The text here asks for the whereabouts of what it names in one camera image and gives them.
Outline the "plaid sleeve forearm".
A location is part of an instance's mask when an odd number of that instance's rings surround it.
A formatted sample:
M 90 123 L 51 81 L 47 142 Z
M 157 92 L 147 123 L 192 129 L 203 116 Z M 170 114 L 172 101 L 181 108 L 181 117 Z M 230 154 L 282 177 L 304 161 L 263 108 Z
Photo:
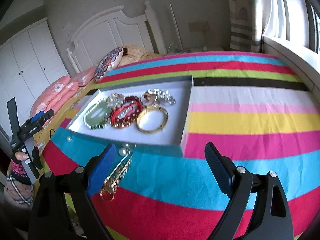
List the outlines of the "plaid sleeve forearm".
M 34 203 L 34 186 L 30 183 L 20 161 L 11 160 L 4 188 L 6 201 L 18 209 L 31 210 Z

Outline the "left hand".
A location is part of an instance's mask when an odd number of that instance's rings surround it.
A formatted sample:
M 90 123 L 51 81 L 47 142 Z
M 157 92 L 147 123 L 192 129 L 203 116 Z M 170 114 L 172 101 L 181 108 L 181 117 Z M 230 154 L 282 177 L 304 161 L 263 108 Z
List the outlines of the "left hand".
M 34 145 L 34 149 L 33 149 L 33 152 L 35 151 L 35 149 L 37 148 L 37 142 L 34 141 L 33 142 L 33 145 Z M 18 161 L 25 161 L 27 160 L 29 157 L 27 154 L 25 154 L 24 152 L 16 152 L 15 153 L 15 158 L 18 160 Z

